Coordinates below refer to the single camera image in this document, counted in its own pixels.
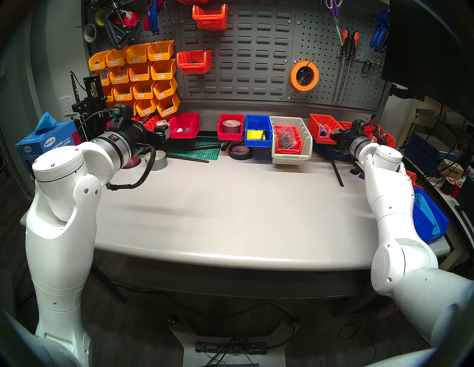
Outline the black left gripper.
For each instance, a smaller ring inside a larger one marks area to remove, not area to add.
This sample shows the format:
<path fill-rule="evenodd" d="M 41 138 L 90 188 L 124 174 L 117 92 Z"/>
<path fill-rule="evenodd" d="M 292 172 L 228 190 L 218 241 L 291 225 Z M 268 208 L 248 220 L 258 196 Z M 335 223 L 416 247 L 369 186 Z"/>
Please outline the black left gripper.
<path fill-rule="evenodd" d="M 121 117 L 131 120 L 111 120 L 111 131 L 120 134 L 127 141 L 131 151 L 130 158 L 141 154 L 149 146 L 161 150 L 165 146 L 165 141 L 170 137 L 170 125 L 159 125 L 159 133 L 155 133 L 146 129 L 136 120 L 133 120 L 133 116 L 134 109 L 127 104 L 122 104 Z"/>

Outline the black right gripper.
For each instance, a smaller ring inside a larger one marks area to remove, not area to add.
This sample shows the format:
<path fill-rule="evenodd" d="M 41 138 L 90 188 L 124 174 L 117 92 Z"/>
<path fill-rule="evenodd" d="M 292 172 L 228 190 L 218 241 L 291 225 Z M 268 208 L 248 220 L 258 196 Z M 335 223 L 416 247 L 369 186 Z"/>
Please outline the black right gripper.
<path fill-rule="evenodd" d="M 336 144 L 340 143 L 340 147 L 350 147 L 358 138 L 362 137 L 367 140 L 364 126 L 364 120 L 356 119 L 349 124 L 348 129 L 335 127 L 329 137 L 331 140 L 335 141 Z"/>

